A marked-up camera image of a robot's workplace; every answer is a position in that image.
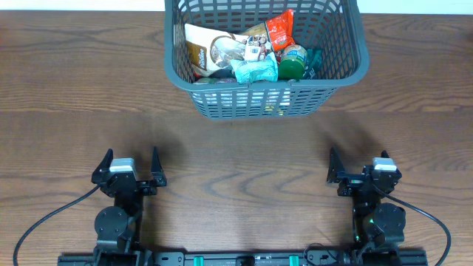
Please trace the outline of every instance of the wood grain surface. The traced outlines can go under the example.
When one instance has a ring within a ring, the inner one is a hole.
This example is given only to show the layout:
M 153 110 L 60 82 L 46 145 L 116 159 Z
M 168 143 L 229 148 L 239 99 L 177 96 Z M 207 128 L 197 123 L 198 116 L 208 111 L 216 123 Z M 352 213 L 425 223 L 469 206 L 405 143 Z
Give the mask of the wood grain surface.
M 392 195 L 449 227 L 445 265 L 473 265 L 473 17 L 365 15 L 366 78 L 308 117 L 212 122 L 163 69 L 164 13 L 0 12 L 0 265 L 34 222 L 85 194 L 108 148 L 169 185 L 146 200 L 143 243 L 303 249 L 351 240 L 351 199 L 325 185 L 337 145 L 349 169 L 387 149 Z M 95 246 L 96 193 L 27 238 L 20 265 Z M 407 211 L 402 247 L 433 265 L 446 237 Z

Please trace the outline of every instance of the wire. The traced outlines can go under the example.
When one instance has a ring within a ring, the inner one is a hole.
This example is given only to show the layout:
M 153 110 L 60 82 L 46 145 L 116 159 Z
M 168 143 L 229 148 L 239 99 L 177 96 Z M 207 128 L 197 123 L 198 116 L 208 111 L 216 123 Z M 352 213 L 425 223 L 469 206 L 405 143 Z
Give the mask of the wire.
M 322 243 L 310 243 L 305 249 L 304 249 L 304 253 L 302 254 L 304 256 L 304 259 L 307 259 L 307 250 L 314 246 L 314 245 L 319 245 L 323 248 L 325 248 L 325 246 L 322 244 Z M 324 251 L 327 251 L 327 253 L 332 257 L 332 259 L 335 259 L 335 261 L 337 262 L 337 258 L 332 255 L 332 253 L 329 251 L 329 250 L 324 250 Z
M 64 205 L 62 207 L 60 207 L 59 209 L 53 211 L 52 213 L 46 215 L 45 217 L 41 218 L 39 221 L 37 221 L 32 227 L 30 227 L 30 229 L 28 229 L 26 232 L 24 232 L 23 236 L 20 238 L 20 240 L 18 240 L 18 243 L 16 243 L 16 246 L 15 246 L 15 251 L 13 252 L 13 266 L 18 266 L 18 252 L 20 251 L 20 247 L 21 247 L 21 244 L 23 244 L 23 241 L 27 238 L 27 236 L 33 231 L 35 230 L 35 228 L 38 227 L 38 225 L 42 224 L 44 221 L 46 221 L 47 219 L 51 218 L 52 216 L 64 211 L 65 209 L 67 209 L 68 207 L 70 206 L 73 206 L 73 205 L 76 205 L 77 203 L 81 202 L 82 200 L 86 199 L 88 196 L 92 195 L 94 192 L 96 192 L 98 189 L 100 188 L 99 185 L 97 185 L 96 187 L 94 187 L 91 191 L 87 192 L 87 194 L 83 195 L 82 197 L 74 200 L 73 202 L 67 204 L 67 205 Z
M 439 219 L 435 218 L 433 215 L 425 212 L 425 211 L 422 211 L 421 209 L 415 207 L 414 205 L 410 205 L 409 203 L 407 202 L 404 202 L 400 199 L 396 199 L 394 198 L 393 196 L 390 196 L 388 194 L 386 194 L 384 191 L 382 191 L 381 189 L 379 189 L 374 183 L 372 183 L 372 186 L 373 188 L 375 189 L 375 191 L 380 194 L 381 196 L 383 197 L 386 197 L 394 202 L 397 202 L 401 205 L 404 205 L 414 211 L 417 211 L 419 214 L 423 214 L 424 216 L 428 217 L 429 219 L 431 219 L 432 221 L 438 223 L 439 226 L 442 227 L 442 229 L 445 231 L 445 234 L 446 234 L 446 247 L 445 247 L 445 250 L 443 251 L 443 254 L 442 254 L 442 257 L 438 260 L 438 262 L 435 264 L 435 266 L 440 266 L 442 265 L 443 261 L 445 260 L 445 258 L 449 255 L 449 251 L 450 251 L 450 246 L 452 245 L 452 236 L 450 235 L 450 231 L 449 229 L 444 225 L 443 222 L 441 222 Z

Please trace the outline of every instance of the light blue plastic wrapper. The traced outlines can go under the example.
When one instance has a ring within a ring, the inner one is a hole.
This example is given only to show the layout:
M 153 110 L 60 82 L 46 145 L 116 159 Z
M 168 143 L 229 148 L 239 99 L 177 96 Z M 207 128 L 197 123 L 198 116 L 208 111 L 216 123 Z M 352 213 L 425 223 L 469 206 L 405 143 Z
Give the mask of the light blue plastic wrapper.
M 278 63 L 274 52 L 268 54 L 264 61 L 230 60 L 238 83 L 255 81 L 278 81 Z

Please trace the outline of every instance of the white wall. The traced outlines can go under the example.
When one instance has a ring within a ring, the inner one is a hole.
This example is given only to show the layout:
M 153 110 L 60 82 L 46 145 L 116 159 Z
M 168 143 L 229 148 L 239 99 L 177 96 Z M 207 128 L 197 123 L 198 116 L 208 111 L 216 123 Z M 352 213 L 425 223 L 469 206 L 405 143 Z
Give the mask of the white wall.
M 362 13 L 469 14 L 473 0 L 358 0 Z M 163 11 L 164 0 L 0 0 L 0 10 Z

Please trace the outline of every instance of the gray laundry basket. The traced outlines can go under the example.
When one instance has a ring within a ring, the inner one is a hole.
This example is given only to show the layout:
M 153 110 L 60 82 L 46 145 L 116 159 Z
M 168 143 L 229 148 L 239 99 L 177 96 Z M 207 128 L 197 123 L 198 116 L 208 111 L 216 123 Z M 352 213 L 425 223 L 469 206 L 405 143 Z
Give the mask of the gray laundry basket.
M 284 117 L 315 112 L 339 87 L 360 81 L 369 56 L 356 0 L 165 0 L 165 69 L 211 119 Z M 313 80 L 194 85 L 184 24 L 240 33 L 294 10 L 293 38 L 322 49 Z

